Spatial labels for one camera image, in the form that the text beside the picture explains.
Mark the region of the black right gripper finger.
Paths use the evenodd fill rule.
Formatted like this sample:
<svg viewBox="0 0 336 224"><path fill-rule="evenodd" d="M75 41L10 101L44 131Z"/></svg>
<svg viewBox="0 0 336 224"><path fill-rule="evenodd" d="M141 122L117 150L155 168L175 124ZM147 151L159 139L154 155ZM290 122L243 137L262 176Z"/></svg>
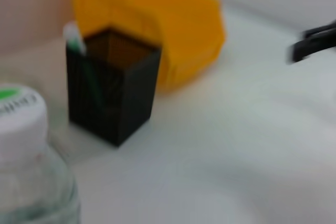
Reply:
<svg viewBox="0 0 336 224"><path fill-rule="evenodd" d="M325 33L325 32L332 31L332 30L335 30L335 20L330 24L304 31L302 33L302 37L303 38L309 38L311 36L314 36L314 35L317 35L317 34L320 34L320 33Z"/></svg>
<svg viewBox="0 0 336 224"><path fill-rule="evenodd" d="M289 51L288 63L298 63L309 55L335 48L335 35L310 37L293 44Z"/></svg>

